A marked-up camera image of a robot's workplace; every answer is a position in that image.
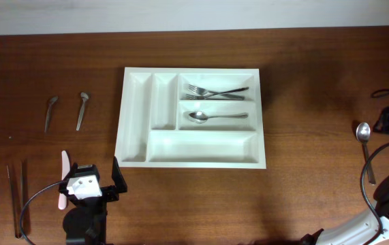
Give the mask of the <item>metal fork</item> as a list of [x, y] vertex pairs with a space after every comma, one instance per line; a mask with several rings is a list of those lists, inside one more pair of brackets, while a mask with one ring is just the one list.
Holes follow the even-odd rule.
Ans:
[[202, 96], [202, 95], [190, 95], [190, 94], [184, 94], [183, 99], [186, 100], [245, 100], [244, 96], [240, 95], [231, 95], [231, 94], [225, 94], [225, 95], [213, 95], [211, 97]]
[[217, 93], [214, 93], [213, 91], [209, 91], [205, 88], [194, 86], [192, 84], [188, 84], [187, 89], [188, 89], [188, 91], [190, 91], [191, 93], [193, 93], [195, 95], [204, 96], [204, 97], [213, 96], [213, 95], [217, 94]]
[[224, 94], [229, 94], [229, 93], [238, 93], [238, 92], [247, 91], [247, 90], [249, 90], [249, 87], [243, 87], [243, 88], [233, 89], [233, 90], [230, 90], [230, 91], [213, 93], [211, 96], [224, 95]]

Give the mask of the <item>metal tweezers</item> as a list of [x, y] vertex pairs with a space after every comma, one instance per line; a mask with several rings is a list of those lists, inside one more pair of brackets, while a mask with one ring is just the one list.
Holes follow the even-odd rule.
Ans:
[[7, 166], [7, 178], [10, 186], [10, 195], [11, 195], [11, 205], [12, 205], [12, 215], [13, 215], [13, 227], [14, 227], [14, 237], [19, 240], [22, 238], [22, 233], [20, 232], [20, 213], [23, 208], [24, 202], [24, 174], [23, 174], [23, 163], [20, 164], [20, 177], [16, 178], [14, 172], [14, 166]]

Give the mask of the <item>small metal teaspoon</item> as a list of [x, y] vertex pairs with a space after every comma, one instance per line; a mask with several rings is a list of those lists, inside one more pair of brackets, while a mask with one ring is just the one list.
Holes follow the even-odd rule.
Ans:
[[59, 99], [58, 96], [54, 96], [48, 100], [48, 109], [46, 112], [46, 120], [45, 120], [45, 126], [44, 126], [44, 133], [48, 132], [51, 116], [52, 116], [52, 107]]
[[83, 117], [84, 117], [84, 111], [85, 111], [85, 108], [86, 108], [86, 102], [90, 99], [90, 95], [86, 92], [81, 92], [80, 93], [80, 98], [82, 99], [82, 103], [81, 103], [81, 106], [80, 106], [80, 111], [79, 111], [79, 115], [78, 115], [78, 122], [77, 122], [77, 125], [76, 125], [76, 130], [79, 131], [80, 130], [80, 127], [81, 127], [81, 124], [82, 124], [82, 120], [83, 120]]

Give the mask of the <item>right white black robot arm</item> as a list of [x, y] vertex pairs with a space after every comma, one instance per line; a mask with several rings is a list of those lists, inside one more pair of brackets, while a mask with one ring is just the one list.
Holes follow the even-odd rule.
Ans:
[[370, 163], [387, 148], [389, 142], [368, 154], [360, 174], [360, 191], [367, 209], [338, 227], [306, 234], [300, 239], [300, 244], [378, 244], [389, 240], [389, 176], [376, 188], [374, 202], [370, 202], [364, 186], [364, 175], [368, 172]]

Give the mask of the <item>metal tablespoon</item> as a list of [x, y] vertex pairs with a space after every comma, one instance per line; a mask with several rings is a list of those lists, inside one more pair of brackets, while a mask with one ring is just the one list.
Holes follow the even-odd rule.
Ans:
[[208, 116], [201, 111], [188, 113], [188, 119], [197, 124], [203, 124], [207, 120], [212, 118], [247, 118], [248, 116], [249, 116], [248, 113], [232, 114], [232, 115], [214, 115], [214, 116]]
[[[371, 136], [371, 128], [367, 122], [360, 123], [356, 128], [356, 139], [362, 144], [362, 149], [364, 152], [365, 161], [369, 159], [369, 150], [367, 147], [367, 143]], [[373, 168], [371, 163], [369, 163], [367, 167], [367, 176], [368, 181], [372, 185], [376, 185], [375, 174], [373, 172]]]

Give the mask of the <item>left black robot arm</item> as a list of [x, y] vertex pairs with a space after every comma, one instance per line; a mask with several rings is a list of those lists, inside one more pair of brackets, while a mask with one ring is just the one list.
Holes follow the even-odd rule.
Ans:
[[106, 244], [107, 204], [127, 192], [127, 184], [113, 158], [113, 185], [101, 187], [96, 165], [73, 164], [59, 185], [59, 192], [75, 205], [63, 219], [67, 244]]

